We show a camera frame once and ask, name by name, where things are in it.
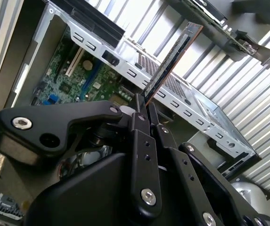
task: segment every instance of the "black plastic part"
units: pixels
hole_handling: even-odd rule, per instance
[[[137,212],[136,218],[155,219],[162,210],[155,140],[137,129],[132,131],[131,136],[131,203]],[[141,191],[147,188],[155,194],[154,206],[147,205],[141,198]]]
[[[242,173],[244,173],[246,170],[254,166],[256,163],[258,163],[260,160],[262,160],[257,154],[253,155],[251,158],[249,158],[247,161],[242,163],[239,167],[234,169],[232,172],[230,172],[225,178],[228,181],[233,180],[234,178],[238,177]]]
[[[108,44],[117,47],[124,30],[84,0],[52,0],[73,19]]]
[[[216,141],[213,140],[212,138],[208,139],[207,143],[208,143],[210,148],[212,148],[213,150],[215,150],[216,152],[218,152],[219,154],[221,154],[222,156],[224,156],[226,158],[226,163],[224,165],[222,165],[221,167],[219,167],[218,171],[220,173],[222,173],[226,170],[230,170],[231,172],[229,174],[227,174],[227,175],[223,174],[223,176],[225,176],[225,178],[228,181],[231,181],[235,177],[238,177],[243,172],[245,172],[247,169],[249,169],[250,167],[252,167],[253,165],[255,165],[256,163],[258,163],[261,160],[261,158],[257,154],[255,154],[254,156],[249,158],[247,161],[241,162],[241,159],[245,158],[248,155],[248,153],[243,152],[240,155],[238,155],[236,158],[232,158],[231,156],[226,154],[223,150],[221,150],[216,145]]]
[[[217,142],[216,142],[214,139],[212,139],[212,138],[209,138],[209,139],[207,140],[208,146],[209,146],[211,149],[215,150],[217,153],[219,153],[221,156],[223,156],[223,157],[225,158],[226,162],[233,161],[234,158],[233,158],[231,155],[229,155],[228,153],[226,153],[225,151],[223,151],[222,149],[220,149],[220,148],[216,145],[216,143],[217,143]]]
[[[117,66],[120,62],[120,60],[117,57],[115,57],[113,54],[111,54],[107,50],[102,55],[102,58],[104,58],[107,62],[109,62],[113,66]]]
[[[197,4],[207,9],[218,21],[222,21],[226,19],[225,16],[220,13],[208,0],[198,0],[196,1]]]
[[[26,130],[15,128],[12,125],[15,117],[29,119],[32,127]],[[66,151],[72,125],[88,127],[92,123],[118,122],[121,117],[122,112],[109,101],[4,109],[0,111],[0,153],[9,157],[19,153],[18,161],[27,164],[32,163],[21,158],[29,160],[29,156],[35,154],[36,158],[60,156]]]
[[[129,219],[128,168],[125,154],[113,154],[52,185],[31,204],[24,226],[194,225],[180,181],[174,173],[161,169],[160,216],[148,224]]]
[[[179,150],[189,156],[214,211],[220,214],[224,225],[245,225],[244,218],[249,220],[254,218],[262,219],[262,216],[251,207],[232,187],[230,182],[192,144],[183,143],[179,146]]]

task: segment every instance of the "circuit board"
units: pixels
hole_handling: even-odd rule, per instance
[[[42,76],[31,105],[111,100],[125,105],[131,100],[120,85],[122,76],[70,39],[67,28]]]

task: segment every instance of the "electronic component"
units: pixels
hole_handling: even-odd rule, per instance
[[[66,76],[70,77],[73,74],[73,72],[74,72],[76,66],[78,65],[80,59],[82,58],[84,52],[85,52],[85,50],[83,48],[79,47],[73,61],[71,62],[70,66],[68,67],[68,69],[65,73]]]
[[[178,63],[193,41],[197,38],[202,28],[203,26],[192,22],[187,24],[169,51],[168,55],[165,57],[164,61],[154,73],[148,85],[146,85],[144,88],[142,93],[145,97],[146,104],[150,102],[151,98],[160,89],[161,85],[165,82],[165,79],[170,76],[170,73],[174,69],[175,65]]]
[[[98,82],[95,82],[95,83],[93,84],[93,87],[94,87],[95,89],[100,89],[101,85],[100,85]]]
[[[266,69],[270,68],[270,49],[258,45],[260,37],[270,30],[270,25],[263,24],[263,19],[258,18],[259,14],[245,16],[243,13],[260,12],[260,4],[259,7],[254,7],[260,1],[212,1],[213,4],[220,4],[221,9],[224,8],[224,15],[206,0],[165,1],[187,20],[203,25],[203,34],[225,51],[232,60],[239,61],[250,55],[261,61],[261,65]],[[243,5],[249,6],[250,10],[245,11]],[[262,17],[270,18],[270,12],[266,7],[263,8],[263,13]]]
[[[82,65],[83,65],[83,68],[87,71],[90,71],[93,68],[93,64],[90,60],[85,60]]]
[[[113,102],[113,104],[115,104],[116,106],[121,106],[121,105],[127,105],[128,102],[123,100],[121,97],[119,97],[116,94],[113,94],[111,96],[111,98],[109,99],[109,101]]]
[[[0,214],[14,220],[20,220],[23,213],[17,203],[7,195],[0,192]]]
[[[67,83],[63,82],[63,83],[60,85],[59,90],[60,90],[60,91],[63,91],[63,92],[66,93],[66,94],[68,94],[68,93],[70,92],[71,88],[72,88],[72,87],[71,87],[70,85],[68,85]]]

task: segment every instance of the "silver screw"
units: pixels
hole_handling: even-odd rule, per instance
[[[112,112],[114,112],[114,113],[117,113],[117,112],[118,112],[118,110],[117,110],[116,108],[114,108],[114,107],[110,107],[110,110],[111,110]]]
[[[194,151],[195,151],[194,148],[193,148],[192,146],[190,146],[190,145],[187,145],[187,148],[188,148],[191,152],[194,152]]]
[[[207,226],[216,226],[215,220],[210,213],[207,212],[203,213],[203,218]]]
[[[16,117],[12,120],[12,125],[18,129],[30,129],[32,122],[24,117]]]
[[[169,133],[168,129],[165,127],[162,127],[162,130],[164,131],[164,133]]]
[[[258,226],[263,226],[263,223],[258,218],[254,218]]]
[[[149,205],[154,206],[156,202],[155,194],[148,188],[145,188],[141,191],[141,198],[143,201]]]
[[[142,121],[145,121],[145,118],[142,115],[139,115],[138,118],[140,118]]]

